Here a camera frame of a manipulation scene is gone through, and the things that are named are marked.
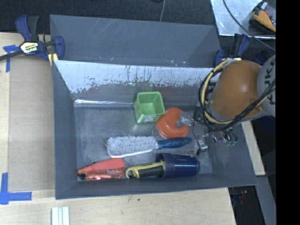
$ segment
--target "clamp handle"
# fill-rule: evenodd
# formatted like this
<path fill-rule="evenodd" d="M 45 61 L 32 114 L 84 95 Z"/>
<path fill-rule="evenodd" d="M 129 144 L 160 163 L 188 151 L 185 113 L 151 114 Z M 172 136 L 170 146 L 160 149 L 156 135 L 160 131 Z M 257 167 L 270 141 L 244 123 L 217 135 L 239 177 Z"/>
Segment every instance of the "clamp handle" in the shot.
<path fill-rule="evenodd" d="M 15 21 L 18 33 L 24 38 L 24 42 L 38 41 L 37 32 L 38 16 L 22 15 Z"/>

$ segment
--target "yellow cable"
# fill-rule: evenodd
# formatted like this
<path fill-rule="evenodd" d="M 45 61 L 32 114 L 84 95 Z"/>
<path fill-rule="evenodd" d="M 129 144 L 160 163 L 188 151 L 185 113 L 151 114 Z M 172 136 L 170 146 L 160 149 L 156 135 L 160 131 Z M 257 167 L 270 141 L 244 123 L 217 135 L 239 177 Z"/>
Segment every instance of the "yellow cable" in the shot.
<path fill-rule="evenodd" d="M 205 91 L 206 91 L 206 87 L 211 79 L 211 77 L 213 76 L 213 74 L 219 70 L 221 70 L 223 68 L 223 66 L 232 61 L 234 59 L 226 59 L 224 60 L 223 62 L 219 63 L 208 75 L 207 79 L 205 80 L 205 83 L 204 83 L 204 86 L 203 86 L 203 89 L 202 89 L 202 93 L 201 93 L 201 102 L 202 104 L 204 105 L 205 103 Z M 207 112 L 204 113 L 205 114 L 205 117 L 211 121 L 211 122 L 214 122 L 214 123 L 217 123 L 217 124 L 228 124 L 230 123 L 233 119 L 231 120 L 227 120 L 227 121 L 218 121 L 218 120 L 215 120 L 214 118 L 212 118 Z"/>

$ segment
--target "wooden table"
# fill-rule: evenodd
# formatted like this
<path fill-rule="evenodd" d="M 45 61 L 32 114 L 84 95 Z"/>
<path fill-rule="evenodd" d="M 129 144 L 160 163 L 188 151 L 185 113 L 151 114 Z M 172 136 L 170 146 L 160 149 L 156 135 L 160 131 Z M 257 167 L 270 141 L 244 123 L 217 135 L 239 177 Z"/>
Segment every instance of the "wooden table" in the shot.
<path fill-rule="evenodd" d="M 23 38 L 17 33 L 0 33 L 0 55 L 5 54 L 2 49 L 3 46 L 19 45 L 22 42 Z M 41 64 L 43 69 L 46 69 L 41 74 L 47 74 L 45 73 L 47 69 L 51 71 L 50 66 L 47 67 L 45 65 L 47 64 L 46 61 L 36 57 L 24 57 L 21 55 L 11 59 L 12 69 L 9 73 L 6 72 L 6 61 L 0 62 L 0 173 L 8 171 L 11 173 L 13 182 L 9 183 L 8 190 L 19 186 L 21 188 L 20 191 L 32 191 L 32 201 L 10 202 L 9 205 L 0 205 L 1 224 L 50 224 L 51 208 L 63 206 L 69 207 L 70 223 L 72 225 L 236 224 L 227 188 L 149 195 L 55 200 L 53 187 L 54 145 L 52 142 L 49 142 L 49 134 L 53 134 L 53 131 L 51 129 L 46 131 L 41 129 L 45 126 L 50 128 L 53 126 L 51 116 L 47 117 L 52 115 L 53 111 L 51 109 L 49 111 L 48 107 L 43 106 L 44 103 L 49 104 L 49 99 L 51 100 L 52 98 L 43 98 L 42 96 L 45 90 L 49 93 L 52 90 L 52 86 L 51 84 L 43 85 L 43 81 L 50 83 L 49 79 L 36 76 L 39 70 L 33 71 L 33 69 L 38 68 L 37 64 Z M 27 68 L 27 70 L 22 71 L 22 74 L 30 70 L 27 75 L 20 77 L 19 82 L 23 91 L 20 91 L 20 93 L 14 92 L 10 96 L 10 91 L 15 86 L 15 83 L 13 83 L 10 88 L 10 81 L 16 81 L 17 77 L 15 74 L 18 69 L 23 67 Z M 35 74 L 35 77 L 39 77 L 38 82 L 33 82 L 32 80 L 31 82 L 26 82 L 26 79 L 32 74 Z M 25 97 L 23 101 L 15 100 L 19 99 L 19 96 L 25 95 L 28 97 Z M 34 108 L 37 106 L 36 108 L 39 109 L 28 109 L 30 104 Z M 9 120 L 12 116 L 14 116 L 14 121 L 19 121 L 20 124 L 12 124 L 12 121 Z M 10 133 L 9 128 L 12 126 L 16 128 L 17 125 L 20 126 L 17 128 L 19 130 L 14 129 L 14 131 L 18 131 L 18 134 Z M 29 131 L 38 131 L 39 139 L 37 140 L 35 133 L 28 134 L 28 129 Z M 251 123 L 244 122 L 243 129 L 255 173 L 256 175 L 265 175 Z M 13 171 L 19 173 L 21 169 L 24 170 L 23 173 L 28 173 L 28 175 L 12 175 Z"/>

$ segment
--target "yellow object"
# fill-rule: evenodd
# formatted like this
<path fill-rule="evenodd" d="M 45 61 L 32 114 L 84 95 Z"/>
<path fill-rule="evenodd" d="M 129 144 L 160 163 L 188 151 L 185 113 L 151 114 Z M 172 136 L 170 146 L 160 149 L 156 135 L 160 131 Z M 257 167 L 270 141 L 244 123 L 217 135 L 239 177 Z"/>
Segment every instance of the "yellow object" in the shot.
<path fill-rule="evenodd" d="M 263 26 L 272 30 L 273 32 L 276 32 L 276 28 L 272 25 L 271 19 L 269 18 L 268 14 L 266 14 L 265 11 L 260 10 L 258 12 L 258 15 L 256 15 L 255 12 L 253 12 L 252 16 L 255 20 L 257 20 Z"/>
<path fill-rule="evenodd" d="M 50 53 L 48 55 L 50 66 L 52 67 L 52 60 L 59 60 L 56 53 Z"/>
<path fill-rule="evenodd" d="M 160 166 L 162 166 L 163 169 L 165 170 L 165 162 L 162 160 L 160 162 L 156 162 L 156 163 L 148 163 L 148 164 L 143 164 L 143 165 L 132 166 L 132 167 L 129 167 L 126 169 L 125 176 L 129 179 L 132 177 L 140 178 L 141 170 L 147 169 L 147 172 L 149 173 L 151 171 L 151 169 L 158 168 Z"/>

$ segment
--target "yellow and black tool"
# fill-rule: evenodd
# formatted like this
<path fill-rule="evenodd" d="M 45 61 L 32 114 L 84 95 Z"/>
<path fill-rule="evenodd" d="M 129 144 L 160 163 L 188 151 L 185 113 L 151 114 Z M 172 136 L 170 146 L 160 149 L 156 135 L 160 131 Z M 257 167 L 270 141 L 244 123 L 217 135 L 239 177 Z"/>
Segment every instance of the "yellow and black tool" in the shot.
<path fill-rule="evenodd" d="M 251 12 L 249 24 L 267 34 L 276 33 L 276 10 L 261 1 Z"/>
<path fill-rule="evenodd" d="M 126 169 L 127 178 L 162 177 L 165 173 L 165 162 L 148 163 L 132 166 Z"/>

